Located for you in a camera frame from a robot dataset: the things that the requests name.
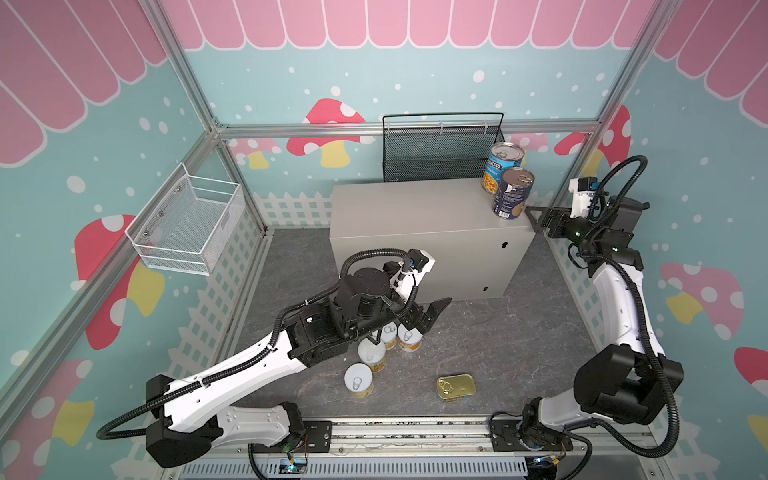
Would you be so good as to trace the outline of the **dark navy label can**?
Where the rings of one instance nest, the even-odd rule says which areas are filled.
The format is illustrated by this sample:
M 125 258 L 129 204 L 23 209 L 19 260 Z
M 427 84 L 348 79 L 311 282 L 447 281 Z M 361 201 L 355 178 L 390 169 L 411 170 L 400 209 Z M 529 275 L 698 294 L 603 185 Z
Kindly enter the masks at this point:
M 502 173 L 498 190 L 495 194 L 493 212 L 505 220 L 518 218 L 525 207 L 535 175 L 523 168 L 509 168 Z

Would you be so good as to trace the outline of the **blue Progresso soup can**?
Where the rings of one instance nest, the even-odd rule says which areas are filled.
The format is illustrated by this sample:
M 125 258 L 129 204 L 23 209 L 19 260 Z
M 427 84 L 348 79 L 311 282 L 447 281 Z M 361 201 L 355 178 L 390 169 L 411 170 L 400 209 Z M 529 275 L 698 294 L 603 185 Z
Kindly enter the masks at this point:
M 511 142 L 499 142 L 491 146 L 486 168 L 482 177 L 482 186 L 489 194 L 498 191 L 503 172 L 520 167 L 525 159 L 525 151 Z

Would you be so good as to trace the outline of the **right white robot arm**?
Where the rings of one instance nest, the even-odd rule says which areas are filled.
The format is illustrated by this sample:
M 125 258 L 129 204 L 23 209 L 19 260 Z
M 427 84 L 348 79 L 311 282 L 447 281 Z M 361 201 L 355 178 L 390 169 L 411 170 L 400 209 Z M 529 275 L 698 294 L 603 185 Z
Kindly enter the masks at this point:
M 554 478 L 569 448 L 582 444 L 573 479 L 592 457 L 585 428 L 602 428 L 629 452 L 661 458 L 676 446 L 681 420 L 674 397 L 684 379 L 653 331 L 643 293 L 644 264 L 631 248 L 633 230 L 647 202 L 628 192 L 648 165 L 634 155 L 603 179 L 574 178 L 568 207 L 530 207 L 535 232 L 568 241 L 568 259 L 586 271 L 598 293 L 606 346 L 577 371 L 570 389 L 530 400 L 520 414 L 497 411 L 487 420 L 496 452 L 525 451 L 527 463 Z

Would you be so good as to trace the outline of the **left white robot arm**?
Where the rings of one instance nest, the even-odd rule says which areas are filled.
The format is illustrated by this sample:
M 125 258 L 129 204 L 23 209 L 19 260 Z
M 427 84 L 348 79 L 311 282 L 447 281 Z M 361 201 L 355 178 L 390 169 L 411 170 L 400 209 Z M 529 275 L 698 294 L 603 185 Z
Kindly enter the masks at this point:
M 417 302 L 420 283 L 434 264 L 419 249 L 378 248 L 351 255 L 332 286 L 283 308 L 270 333 L 251 347 L 183 379 L 157 375 L 148 380 L 144 404 L 100 427 L 97 439 L 141 437 L 163 468 L 238 442 L 294 450 L 307 436 L 295 403 L 240 409 L 236 402 L 346 353 L 361 339 L 378 341 L 391 322 L 429 332 L 451 302 L 443 298 L 426 307 Z

